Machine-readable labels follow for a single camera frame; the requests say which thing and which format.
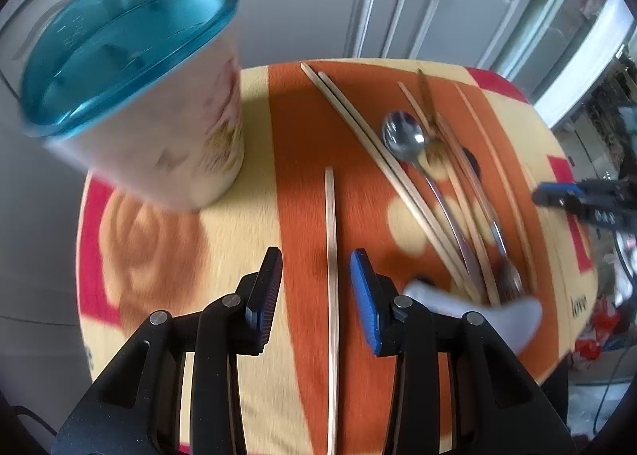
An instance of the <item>blue translucent lid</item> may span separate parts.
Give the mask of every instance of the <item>blue translucent lid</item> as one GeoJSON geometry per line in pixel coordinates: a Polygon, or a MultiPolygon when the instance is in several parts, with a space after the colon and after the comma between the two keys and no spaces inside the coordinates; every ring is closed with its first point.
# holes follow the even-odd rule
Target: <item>blue translucent lid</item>
{"type": "Polygon", "coordinates": [[[221,32],[238,0],[71,0],[22,76],[27,133],[69,135],[95,122],[221,32]]]}

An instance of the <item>spoon handle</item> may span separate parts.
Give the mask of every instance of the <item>spoon handle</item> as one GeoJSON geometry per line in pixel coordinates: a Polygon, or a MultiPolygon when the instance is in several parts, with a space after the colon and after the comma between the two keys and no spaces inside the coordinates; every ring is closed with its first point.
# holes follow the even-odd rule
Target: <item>spoon handle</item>
{"type": "Polygon", "coordinates": [[[447,205],[447,202],[445,201],[445,197],[440,192],[440,189],[438,189],[436,182],[431,178],[431,176],[429,176],[429,173],[425,170],[425,168],[423,168],[423,166],[420,165],[420,163],[417,160],[412,162],[412,165],[418,170],[419,173],[421,173],[421,175],[425,177],[425,180],[427,181],[429,188],[431,189],[434,196],[436,197],[436,200],[438,200],[438,203],[440,204],[440,207],[442,208],[442,211],[445,217],[447,218],[447,221],[449,222],[449,226],[451,227],[453,236],[455,237],[458,243],[458,247],[460,248],[460,254],[463,257],[464,265],[467,267],[469,278],[473,282],[474,286],[476,286],[476,289],[480,293],[480,296],[482,296],[483,298],[486,293],[486,287],[485,287],[484,281],[482,280],[480,265],[478,264],[478,260],[476,259],[476,256],[473,253],[473,250],[467,243],[467,240],[464,237],[464,234],[462,229],[460,228],[460,225],[458,225],[458,222],[455,220],[455,217],[453,217],[453,214],[451,214],[451,209],[447,205]]]}

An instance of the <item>red patch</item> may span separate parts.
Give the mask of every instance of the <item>red patch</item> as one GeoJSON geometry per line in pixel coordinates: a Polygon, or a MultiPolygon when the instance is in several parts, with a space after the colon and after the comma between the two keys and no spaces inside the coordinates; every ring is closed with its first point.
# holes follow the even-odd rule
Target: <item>red patch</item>
{"type": "Polygon", "coordinates": [[[482,90],[494,91],[501,95],[510,97],[511,99],[525,102],[526,104],[529,103],[529,101],[527,101],[526,97],[523,96],[520,90],[515,88],[510,81],[507,81],[501,75],[496,74],[496,72],[472,69],[470,67],[466,67],[466,69],[467,72],[471,74],[471,77],[474,78],[475,82],[478,83],[478,86],[482,88],[482,90]]]}
{"type": "Polygon", "coordinates": [[[100,254],[100,223],[113,188],[93,177],[88,184],[82,215],[79,248],[80,313],[102,322],[120,325],[119,310],[111,306],[104,293],[102,255],[100,254]]]}
{"type": "MultiPolygon", "coordinates": [[[[574,183],[573,172],[571,166],[566,159],[560,159],[559,157],[547,157],[553,169],[555,175],[555,181],[558,183],[574,183]]],[[[575,257],[577,258],[577,267],[580,273],[591,270],[593,263],[586,253],[584,248],[584,239],[580,227],[577,224],[577,219],[572,214],[566,214],[568,220],[568,228],[571,230],[571,237],[573,239],[573,246],[575,247],[575,257]]]]}

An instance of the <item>wooden table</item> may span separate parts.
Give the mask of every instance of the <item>wooden table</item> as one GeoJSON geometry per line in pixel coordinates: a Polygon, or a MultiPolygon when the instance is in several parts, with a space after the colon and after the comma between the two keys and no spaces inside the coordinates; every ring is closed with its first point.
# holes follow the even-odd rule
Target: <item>wooden table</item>
{"type": "MultiPolygon", "coordinates": [[[[510,256],[527,289],[542,303],[542,323],[520,359],[536,380],[543,381],[571,349],[596,293],[585,229],[563,212],[536,208],[531,202],[539,181],[572,179],[568,160],[550,130],[510,83],[491,72],[410,60],[316,61],[312,65],[327,72],[376,130],[388,110],[412,111],[397,81],[402,80],[418,98],[415,72],[423,69],[435,110],[477,159],[510,256]],[[507,185],[517,201],[530,259],[522,249],[507,185]]],[[[339,452],[379,453],[394,360],[374,358],[365,343],[350,287],[349,255],[354,248],[366,248],[375,269],[392,277],[399,288],[414,275],[427,275],[437,286],[455,289],[396,192],[299,65],[259,67],[241,75],[245,161],[221,200],[199,213],[170,213],[87,178],[78,231],[77,280],[93,378],[152,311],[165,309],[180,315],[203,309],[232,292],[242,275],[259,267],[266,248],[277,245],[283,251],[284,273],[270,343],[261,356],[242,357],[239,364],[248,451],[325,453],[324,169],[331,165],[336,178],[341,296],[339,452]]],[[[432,171],[457,211],[445,172],[435,167],[432,171]]],[[[419,175],[412,168],[407,172],[436,210],[419,175]]],[[[469,186],[464,185],[475,205],[469,186]]],[[[460,212],[457,218],[464,223],[460,212]]],[[[481,230],[495,261],[486,224],[481,230]]],[[[445,447],[450,402],[442,356],[440,373],[445,447]]],[[[188,442],[191,377],[192,357],[187,361],[182,401],[184,444],[188,442]]]]}

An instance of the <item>metal screw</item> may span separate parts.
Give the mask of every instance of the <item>metal screw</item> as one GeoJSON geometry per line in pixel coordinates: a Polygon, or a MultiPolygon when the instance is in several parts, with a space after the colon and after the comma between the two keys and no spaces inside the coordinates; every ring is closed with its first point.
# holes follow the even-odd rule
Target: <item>metal screw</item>
{"type": "Polygon", "coordinates": [[[408,308],[413,304],[413,301],[407,295],[399,295],[394,298],[394,304],[399,308],[408,308]]]}
{"type": "Polygon", "coordinates": [[[241,297],[238,296],[236,293],[232,293],[232,294],[226,295],[224,298],[222,298],[221,299],[221,303],[226,308],[233,308],[233,307],[238,306],[239,304],[241,304],[241,297]]]}
{"type": "Polygon", "coordinates": [[[150,323],[153,326],[158,326],[159,324],[163,324],[168,320],[168,313],[165,311],[156,311],[150,316],[150,323]]]}
{"type": "Polygon", "coordinates": [[[484,322],[484,317],[476,311],[467,313],[467,322],[473,326],[479,326],[484,322]]]}

